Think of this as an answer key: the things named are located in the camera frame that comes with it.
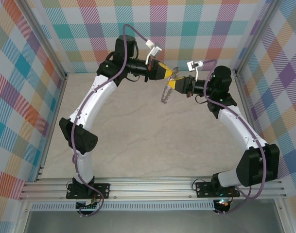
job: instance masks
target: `colorful plaid wall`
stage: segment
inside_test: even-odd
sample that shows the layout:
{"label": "colorful plaid wall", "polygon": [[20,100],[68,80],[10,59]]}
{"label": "colorful plaid wall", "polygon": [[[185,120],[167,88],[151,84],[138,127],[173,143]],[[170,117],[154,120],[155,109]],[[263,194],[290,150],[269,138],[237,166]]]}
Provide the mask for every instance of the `colorful plaid wall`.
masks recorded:
{"label": "colorful plaid wall", "polygon": [[249,33],[249,36],[240,52],[240,55],[235,63],[235,66],[234,66],[234,69],[237,69],[238,68],[238,65],[240,64],[240,62],[242,61],[242,58],[244,57],[245,55],[245,52],[246,52],[246,49],[249,47],[254,35],[255,35],[255,32],[258,30],[258,27],[260,26],[260,23],[261,23],[261,20],[262,18],[264,17],[270,3],[272,2],[272,0],[265,0],[265,4],[263,5],[258,17],[257,17],[257,20],[252,28],[252,30],[250,31]]}
{"label": "colorful plaid wall", "polygon": [[[187,61],[230,65],[254,9],[263,0],[28,0],[69,72],[95,72],[125,23],[159,42],[158,57],[186,70]],[[127,33],[136,36],[133,31]],[[147,47],[138,38],[140,58]]]}
{"label": "colorful plaid wall", "polygon": [[243,71],[257,131],[281,152],[284,181],[296,218],[296,0],[284,0]]}
{"label": "colorful plaid wall", "polygon": [[36,172],[61,83],[14,0],[0,1],[0,233]]}

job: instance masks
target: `beige floor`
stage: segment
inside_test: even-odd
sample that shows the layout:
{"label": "beige floor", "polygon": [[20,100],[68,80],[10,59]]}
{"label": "beige floor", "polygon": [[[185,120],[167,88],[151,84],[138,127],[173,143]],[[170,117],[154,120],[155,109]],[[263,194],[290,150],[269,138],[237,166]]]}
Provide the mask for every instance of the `beige floor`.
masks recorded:
{"label": "beige floor", "polygon": [[[57,121],[75,110],[94,77],[70,74]],[[177,92],[160,102],[165,83],[124,80],[107,99],[92,128],[99,138],[92,151],[96,177],[212,175],[238,164],[242,151],[206,104]],[[234,81],[231,94],[241,106]],[[42,177],[73,177],[72,155],[57,124]]]}

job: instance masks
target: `end effector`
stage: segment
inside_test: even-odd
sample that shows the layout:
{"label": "end effector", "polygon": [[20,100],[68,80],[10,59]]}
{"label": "end effector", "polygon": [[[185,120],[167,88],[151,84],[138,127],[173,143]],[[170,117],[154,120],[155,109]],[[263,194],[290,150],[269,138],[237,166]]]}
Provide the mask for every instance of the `end effector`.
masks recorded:
{"label": "end effector", "polygon": [[[147,44],[151,48],[150,53],[146,60],[138,59],[138,47],[134,37],[126,36],[127,45],[127,63],[124,71],[114,80],[114,83],[118,86],[121,81],[127,77],[128,74],[134,76],[144,76],[144,81],[148,80],[161,80],[170,77],[173,71],[163,64],[162,62],[155,60],[154,58],[161,52],[160,45],[154,45],[153,43]],[[110,57],[102,62],[97,70],[97,75],[104,75],[108,78],[113,77],[122,67],[124,62],[124,44],[123,36],[120,35],[115,42],[115,50],[112,52],[112,60]]]}
{"label": "end effector", "polygon": [[[229,94],[230,84],[232,82],[231,70],[225,66],[218,66],[211,75],[210,81],[206,88],[206,94],[211,100],[222,103],[226,106],[237,106],[232,96]],[[205,80],[197,80],[191,75],[183,76],[170,80],[168,86],[181,94],[191,97],[194,94],[204,96]],[[220,106],[208,102],[209,110],[218,118]]]}

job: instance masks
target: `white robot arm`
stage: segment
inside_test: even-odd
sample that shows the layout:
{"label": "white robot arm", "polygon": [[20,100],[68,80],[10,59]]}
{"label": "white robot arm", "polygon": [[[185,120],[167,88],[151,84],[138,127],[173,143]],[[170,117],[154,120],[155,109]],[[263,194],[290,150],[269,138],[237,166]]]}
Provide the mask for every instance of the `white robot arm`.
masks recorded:
{"label": "white robot arm", "polygon": [[97,76],[95,77],[90,90],[86,94],[81,104],[69,116],[68,119],[62,118],[59,121],[59,125],[64,137],[66,140],[68,140],[69,146],[72,147],[71,130],[76,120],[74,142],[77,152],[76,164],[78,173],[74,177],[73,182],[78,182],[81,184],[84,182],[93,182],[94,176],[92,173],[90,152],[96,146],[98,137],[92,134],[90,129],[105,100],[119,86],[121,81],[126,78],[129,73],[132,73],[135,76],[145,76],[145,82],[148,80],[165,79],[171,76],[172,70],[169,67],[158,60],[150,59],[151,56],[157,56],[157,54],[161,51],[161,48],[158,45],[155,46],[149,40],[147,43],[148,42],[150,42],[149,47],[151,48],[152,52],[148,54],[147,59],[140,60],[137,58],[132,58],[134,55],[136,41],[134,37],[126,36],[128,57],[124,70],[113,81],[108,82],[106,85],[95,91],[96,87],[101,86],[103,83],[107,82],[111,77],[120,72],[122,69],[122,64],[124,63],[124,57],[122,56],[124,55],[124,47],[122,46],[123,37],[120,36],[116,40],[115,51],[112,54],[113,59],[110,60],[110,57],[107,57],[106,60],[100,64],[99,69],[97,70]]}
{"label": "white robot arm", "polygon": [[[219,66],[213,71],[206,87],[206,94],[211,100],[220,103],[229,109],[228,110],[209,101],[209,110],[217,119],[224,123],[244,152],[238,166],[235,169],[213,175],[211,183],[213,183],[216,193],[224,187],[237,185],[251,186],[261,183],[263,177],[263,164],[261,151],[256,141],[259,142],[259,145],[263,148],[265,153],[267,167],[266,181],[276,179],[278,174],[278,147],[275,144],[269,145],[243,118],[236,102],[228,93],[231,81],[231,70],[228,67]],[[168,82],[168,86],[181,94],[187,94],[187,97],[190,97],[193,94],[203,96],[205,80],[197,80],[192,76],[180,77],[170,80]]]}

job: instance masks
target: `black joint housing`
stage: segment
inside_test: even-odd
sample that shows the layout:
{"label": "black joint housing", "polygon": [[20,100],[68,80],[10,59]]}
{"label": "black joint housing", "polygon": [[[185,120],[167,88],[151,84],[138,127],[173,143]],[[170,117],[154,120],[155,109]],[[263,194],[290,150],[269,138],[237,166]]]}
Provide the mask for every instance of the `black joint housing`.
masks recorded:
{"label": "black joint housing", "polygon": [[[278,177],[279,169],[279,148],[276,144],[263,147],[266,158],[266,179],[272,181]],[[246,150],[236,168],[236,174],[240,183],[247,187],[262,182],[263,159],[261,159],[259,148],[250,148]]]}
{"label": "black joint housing", "polygon": [[[59,121],[60,129],[68,141],[69,147],[72,147],[71,142],[71,130],[73,123],[65,118],[61,118]],[[76,125],[74,128],[74,143],[75,147],[81,154],[85,154],[86,152],[90,152],[92,149],[95,148],[98,142],[98,137],[91,132],[83,129],[82,127]]]}
{"label": "black joint housing", "polygon": [[[131,35],[126,35],[126,45],[127,45],[127,59],[134,56],[136,40]],[[124,41],[123,35],[120,35],[115,41],[113,61],[116,63],[123,63],[124,60]]]}
{"label": "black joint housing", "polygon": [[[213,95],[210,96],[210,99],[214,100],[214,101],[216,101],[218,103],[221,103],[221,104],[223,104],[225,106],[231,106],[231,105],[237,106],[237,103],[232,98],[230,93],[227,93],[226,95],[223,95],[222,99],[221,99],[221,97],[216,98]],[[217,104],[211,103],[211,102],[208,102],[207,106],[208,106],[208,109],[214,114],[215,118],[218,119],[219,111],[222,110],[223,107],[221,107],[221,106],[219,106]]]}
{"label": "black joint housing", "polygon": [[[118,73],[121,69],[121,66],[114,63],[113,61],[110,60],[105,60],[103,61],[97,70],[97,75],[104,75],[108,78],[112,78],[116,73]],[[127,77],[128,70],[125,68],[123,72],[113,80],[116,86],[119,86],[120,83],[124,78]]]}
{"label": "black joint housing", "polygon": [[129,72],[135,76],[144,76],[147,72],[147,65],[145,64],[145,61],[141,59],[129,59],[126,67],[128,68]]}
{"label": "black joint housing", "polygon": [[222,95],[229,92],[231,82],[231,70],[225,66],[218,66],[215,68],[209,84],[218,95]]}
{"label": "black joint housing", "polygon": [[194,86],[194,94],[199,95],[200,97],[204,96],[204,84],[205,84],[205,80],[198,80],[195,82],[195,86]]}

